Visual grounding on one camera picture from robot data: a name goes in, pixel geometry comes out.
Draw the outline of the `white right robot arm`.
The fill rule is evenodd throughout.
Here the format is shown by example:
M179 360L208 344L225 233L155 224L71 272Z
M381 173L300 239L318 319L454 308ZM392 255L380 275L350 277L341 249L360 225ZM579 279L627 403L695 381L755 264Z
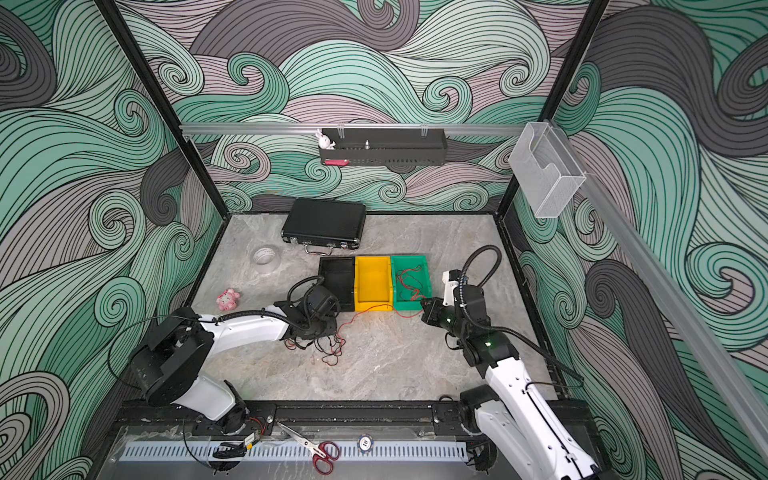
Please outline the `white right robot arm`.
M453 296L451 305L423 299L422 321L456 338L485 381L461 394L465 429L486 436L523 479L596 479L598 462L550 408L507 332L490 324L482 289L459 285Z

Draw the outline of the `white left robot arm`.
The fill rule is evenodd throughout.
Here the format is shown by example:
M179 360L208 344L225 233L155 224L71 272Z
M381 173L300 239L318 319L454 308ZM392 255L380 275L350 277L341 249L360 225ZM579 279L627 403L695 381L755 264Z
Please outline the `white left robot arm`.
M314 341L336 333L342 302L320 277L299 299L224 315L182 307L150 328L129 356L129 368L147 404L193 410L224 434L239 432L249 410L231 382L203 371L206 361L237 347L290 340Z

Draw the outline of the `black plastic bin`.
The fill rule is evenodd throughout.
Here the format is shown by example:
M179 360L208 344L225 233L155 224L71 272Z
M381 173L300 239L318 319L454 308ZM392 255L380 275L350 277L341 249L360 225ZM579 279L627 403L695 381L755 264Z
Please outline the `black plastic bin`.
M324 278L324 286L339 300L341 311L353 312L355 258L321 257L318 274Z

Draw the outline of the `yellow plastic bin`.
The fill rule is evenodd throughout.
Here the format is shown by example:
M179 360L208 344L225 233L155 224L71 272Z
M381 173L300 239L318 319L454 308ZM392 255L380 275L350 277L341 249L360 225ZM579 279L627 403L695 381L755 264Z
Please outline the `yellow plastic bin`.
M392 311L393 299L394 287L390 257L358 256L355 259L355 311Z

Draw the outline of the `green plastic bin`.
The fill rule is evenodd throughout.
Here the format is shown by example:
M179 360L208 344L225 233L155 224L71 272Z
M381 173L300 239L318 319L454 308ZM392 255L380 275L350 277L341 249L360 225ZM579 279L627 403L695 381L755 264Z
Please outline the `green plastic bin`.
M432 297L427 258L423 255L390 257L394 288L394 309L399 312L421 309L421 301Z

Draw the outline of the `pink pig toy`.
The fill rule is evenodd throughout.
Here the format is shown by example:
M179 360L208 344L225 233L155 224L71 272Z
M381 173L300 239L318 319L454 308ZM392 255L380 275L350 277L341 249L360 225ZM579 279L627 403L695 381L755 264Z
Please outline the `pink pig toy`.
M216 304L220 311L230 311L238 306L240 297L241 295L237 291L228 288L217 297Z

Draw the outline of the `black aluminium carry case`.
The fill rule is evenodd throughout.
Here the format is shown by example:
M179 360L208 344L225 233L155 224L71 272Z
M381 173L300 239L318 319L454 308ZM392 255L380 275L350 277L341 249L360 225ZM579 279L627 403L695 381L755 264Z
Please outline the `black aluminium carry case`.
M328 199L296 199L281 229L285 243L330 249L360 247L367 207Z

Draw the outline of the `round blue white button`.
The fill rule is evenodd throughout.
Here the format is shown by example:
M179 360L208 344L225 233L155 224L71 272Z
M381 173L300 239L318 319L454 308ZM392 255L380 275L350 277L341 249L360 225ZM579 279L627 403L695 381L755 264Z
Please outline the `round blue white button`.
M358 439L357 446L363 453L370 452L373 449L373 438L367 434L361 435Z

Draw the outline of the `white rabbit figurine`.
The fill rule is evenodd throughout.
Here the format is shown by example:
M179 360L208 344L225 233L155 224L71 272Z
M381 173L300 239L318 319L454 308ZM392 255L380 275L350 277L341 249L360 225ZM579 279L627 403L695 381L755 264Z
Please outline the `white rabbit figurine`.
M318 147L322 150L334 150L335 142L330 139L329 136L323 133L321 129L317 129L314 133L317 140Z

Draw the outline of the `red handled scissors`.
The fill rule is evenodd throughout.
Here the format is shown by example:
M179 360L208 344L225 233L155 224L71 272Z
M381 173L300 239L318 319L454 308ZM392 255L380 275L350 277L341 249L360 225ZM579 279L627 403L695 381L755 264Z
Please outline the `red handled scissors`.
M317 443L281 422L277 422L276 426L310 452L313 467L318 474L328 476L333 473L334 463L341 456L341 448L335 442Z

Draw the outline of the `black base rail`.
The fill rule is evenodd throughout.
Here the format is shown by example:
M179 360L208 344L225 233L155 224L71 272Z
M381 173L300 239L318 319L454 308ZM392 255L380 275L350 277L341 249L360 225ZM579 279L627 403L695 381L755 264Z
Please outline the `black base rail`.
M422 401L247 401L248 414L257 425L270 433L272 424L283 422L291 427L415 427L438 436L462 436L470 429L470 411L455 400ZM197 421L198 414L181 406L151 407L140 401L128 401L120 409L117 421L124 424L177 425L187 419L204 431L219 431L209 421Z

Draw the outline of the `clear acrylic wall holder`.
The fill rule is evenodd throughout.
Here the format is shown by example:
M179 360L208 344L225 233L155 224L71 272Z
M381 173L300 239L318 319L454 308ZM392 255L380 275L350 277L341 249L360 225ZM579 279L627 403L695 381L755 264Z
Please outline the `clear acrylic wall holder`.
M536 218L557 218L586 180L564 130L529 122L509 156L509 165Z

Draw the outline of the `black wall shelf tray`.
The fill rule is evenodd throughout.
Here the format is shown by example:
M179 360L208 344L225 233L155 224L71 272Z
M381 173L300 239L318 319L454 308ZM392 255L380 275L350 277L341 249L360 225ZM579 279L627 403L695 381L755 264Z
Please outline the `black wall shelf tray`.
M446 161L448 142L442 129L352 128L321 129L335 142L334 150L318 147L321 161L345 159L347 166L386 166L408 169L441 165Z

